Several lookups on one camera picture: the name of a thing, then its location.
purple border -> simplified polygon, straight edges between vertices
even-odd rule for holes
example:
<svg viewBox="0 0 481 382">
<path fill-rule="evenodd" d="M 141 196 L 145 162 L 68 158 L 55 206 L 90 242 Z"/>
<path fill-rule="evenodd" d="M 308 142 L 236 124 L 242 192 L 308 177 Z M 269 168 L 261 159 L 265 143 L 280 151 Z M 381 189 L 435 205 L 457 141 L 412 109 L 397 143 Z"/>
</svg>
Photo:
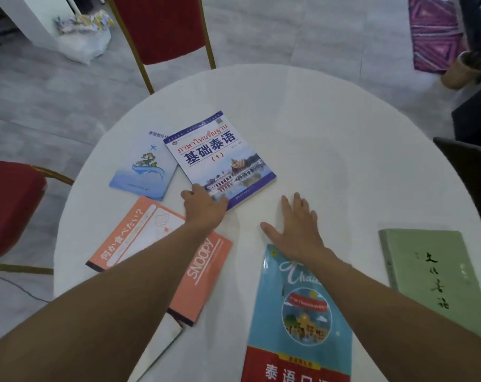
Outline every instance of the purple border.
<svg viewBox="0 0 481 382">
<path fill-rule="evenodd" d="M 220 116 L 223 116 L 222 111 L 218 111 L 217 113 L 212 115 L 210 118 L 207 118 L 204 121 L 201 121 L 201 122 L 199 122 L 199 123 L 197 123 L 193 126 L 190 126 L 190 127 L 186 128 L 186 129 L 183 129 L 183 130 L 179 131 L 178 133 L 170 135 L 169 137 L 164 139 L 165 145 L 174 141 L 174 140 L 179 139 L 182 135 L 189 134 L 190 132 L 195 131 L 196 129 L 199 129 L 202 126 L 208 125 L 210 122 L 215 121 Z"/>
<path fill-rule="evenodd" d="M 255 182 L 253 185 L 251 185 L 250 187 L 248 187 L 247 189 L 243 190 L 242 192 L 237 194 L 235 197 L 230 199 L 230 201 L 228 201 L 228 206 L 227 206 L 226 210 L 230 210 L 235 205 L 238 205 L 239 203 L 241 203 L 242 201 L 247 199 L 249 196 L 252 196 L 257 191 L 262 189 L 270 181 L 275 180 L 275 179 L 276 179 L 276 174 L 274 174 L 273 172 L 270 172 L 265 177 L 263 177 L 259 181 Z"/>
</svg>

yellow building illustration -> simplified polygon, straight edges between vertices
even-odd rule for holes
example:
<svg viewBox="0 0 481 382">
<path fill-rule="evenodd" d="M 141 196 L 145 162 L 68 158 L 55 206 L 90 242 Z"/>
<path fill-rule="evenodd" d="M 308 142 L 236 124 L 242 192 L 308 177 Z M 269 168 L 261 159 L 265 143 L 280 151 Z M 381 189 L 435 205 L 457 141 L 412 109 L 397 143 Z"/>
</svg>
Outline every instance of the yellow building illustration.
<svg viewBox="0 0 481 382">
<path fill-rule="evenodd" d="M 310 321 L 308 314 L 304 312 L 298 318 L 294 315 L 287 315 L 284 324 L 288 334 L 312 343 L 320 343 L 329 332 L 326 328 L 318 327 L 316 323 Z"/>
</svg>

wire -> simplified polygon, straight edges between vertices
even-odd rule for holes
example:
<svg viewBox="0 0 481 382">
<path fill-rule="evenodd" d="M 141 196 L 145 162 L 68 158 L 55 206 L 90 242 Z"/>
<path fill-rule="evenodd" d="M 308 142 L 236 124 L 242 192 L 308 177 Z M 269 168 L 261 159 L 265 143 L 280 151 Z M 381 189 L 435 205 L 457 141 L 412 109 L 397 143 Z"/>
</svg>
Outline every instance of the wire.
<svg viewBox="0 0 481 382">
<path fill-rule="evenodd" d="M 4 277 L 1 277 L 1 276 L 0 276 L 0 279 L 3 280 L 4 282 L 8 282 L 8 283 L 12 284 L 12 285 L 15 286 L 15 287 L 18 287 L 21 291 L 23 291 L 24 293 L 26 293 L 28 296 L 34 298 L 35 300 L 39 300 L 39 301 L 41 301 L 41 302 L 49 303 L 49 301 L 47 301 L 47 300 L 44 300 L 44 299 L 41 299 L 40 297 L 37 297 L 37 296 L 32 295 L 32 294 L 29 293 L 26 289 L 24 289 L 24 288 L 21 287 L 20 285 L 17 285 L 15 282 L 11 282 L 10 280 L 5 279 Z"/>
</svg>

yellow label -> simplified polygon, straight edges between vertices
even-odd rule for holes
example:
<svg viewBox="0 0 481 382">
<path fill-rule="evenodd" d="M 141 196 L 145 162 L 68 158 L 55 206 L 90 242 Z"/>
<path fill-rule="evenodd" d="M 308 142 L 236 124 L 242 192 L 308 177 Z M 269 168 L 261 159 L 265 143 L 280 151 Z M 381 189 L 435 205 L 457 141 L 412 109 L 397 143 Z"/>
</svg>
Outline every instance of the yellow label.
<svg viewBox="0 0 481 382">
<path fill-rule="evenodd" d="M 306 361 L 304 359 L 297 358 L 297 357 L 291 357 L 287 354 L 278 353 L 278 357 L 279 357 L 279 359 L 295 363 L 296 365 L 301 365 L 301 366 L 307 367 L 308 369 L 314 369 L 314 370 L 320 370 L 321 369 L 321 366 L 318 363 Z"/>
</svg>

orange book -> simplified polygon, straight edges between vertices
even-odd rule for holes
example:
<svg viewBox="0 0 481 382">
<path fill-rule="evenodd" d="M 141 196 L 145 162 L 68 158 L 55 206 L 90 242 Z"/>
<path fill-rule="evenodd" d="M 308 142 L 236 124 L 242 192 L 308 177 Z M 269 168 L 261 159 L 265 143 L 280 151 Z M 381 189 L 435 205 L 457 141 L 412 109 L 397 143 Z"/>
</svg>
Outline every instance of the orange book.
<svg viewBox="0 0 481 382">
<path fill-rule="evenodd" d="M 87 265 L 102 272 L 170 234 L 184 217 L 159 202 L 140 197 Z M 232 242 L 212 232 L 187 268 L 168 312 L 193 326 L 218 279 Z"/>
</svg>

